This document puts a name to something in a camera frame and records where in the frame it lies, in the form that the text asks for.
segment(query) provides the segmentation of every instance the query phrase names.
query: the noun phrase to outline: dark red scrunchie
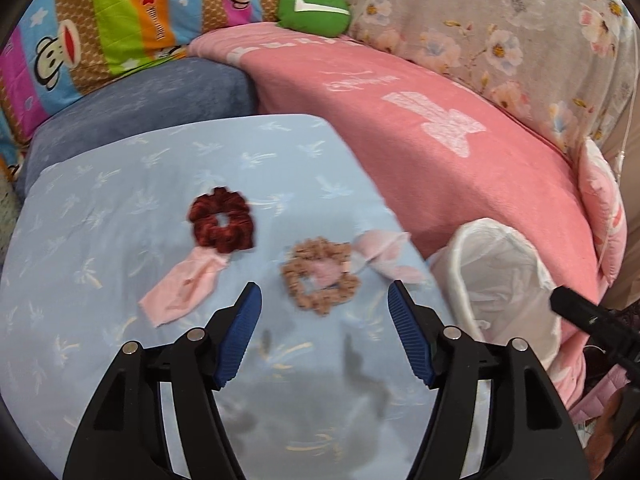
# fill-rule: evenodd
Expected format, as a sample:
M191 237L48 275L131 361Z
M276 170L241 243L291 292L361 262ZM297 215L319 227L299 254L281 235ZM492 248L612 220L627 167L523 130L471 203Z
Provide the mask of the dark red scrunchie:
M217 214L226 214L229 223L218 224ZM254 246L254 220L249 206L238 192L216 187L212 194L197 197L188 215L193 236L201 247L214 247L220 254L251 249Z

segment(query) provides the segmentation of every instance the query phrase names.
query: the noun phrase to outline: dark blue cushion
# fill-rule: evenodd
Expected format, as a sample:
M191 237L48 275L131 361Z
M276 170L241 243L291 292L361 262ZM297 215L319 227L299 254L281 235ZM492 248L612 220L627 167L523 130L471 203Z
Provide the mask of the dark blue cushion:
M16 183L22 198L46 167L133 135L255 113L252 81L237 68L188 57L101 88L43 123Z

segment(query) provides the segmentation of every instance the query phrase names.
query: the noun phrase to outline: metal screw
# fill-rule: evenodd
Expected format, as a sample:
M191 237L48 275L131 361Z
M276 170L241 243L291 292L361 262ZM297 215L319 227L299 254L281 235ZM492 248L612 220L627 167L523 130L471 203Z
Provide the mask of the metal screw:
M200 341L204 337L204 330L201 328L194 328L187 332L187 339L189 341Z
M446 326L442 333L447 339L460 339L462 336L462 332L457 326Z
M126 342L122 345L122 351L127 355L135 354L138 351L138 343L135 341Z
M527 348L529 348L529 343L517 337L513 341L511 341L511 346L513 346L518 352L524 352Z

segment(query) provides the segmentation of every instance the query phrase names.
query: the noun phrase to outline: brown scrunchie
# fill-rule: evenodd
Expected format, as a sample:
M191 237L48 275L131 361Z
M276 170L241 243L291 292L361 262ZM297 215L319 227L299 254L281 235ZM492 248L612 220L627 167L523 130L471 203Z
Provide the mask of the brown scrunchie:
M218 224L216 215L220 213L228 218L225 226ZM197 197L188 219L201 247L214 247L220 254L229 254L254 246L254 220L249 215L249 206L241 194L226 187L216 187L212 194Z
M293 248L293 257L281 268L282 276L287 283L289 294L298 306L313 309L325 316L337 304L349 301L360 286L359 277L343 271L337 283L329 288L322 288L307 293L300 278L309 276L311 261L330 258L344 266L351 257L351 245L334 244L325 238L305 240Z

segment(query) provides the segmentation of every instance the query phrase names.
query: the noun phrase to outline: white check mark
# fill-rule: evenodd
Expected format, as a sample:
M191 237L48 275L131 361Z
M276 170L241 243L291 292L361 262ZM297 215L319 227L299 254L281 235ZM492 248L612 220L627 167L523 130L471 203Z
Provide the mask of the white check mark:
M305 12L306 10L319 10L320 12L336 12L337 14L349 14L346 9L340 7L330 7L320 4L308 4L305 0L295 0L293 5L294 12Z

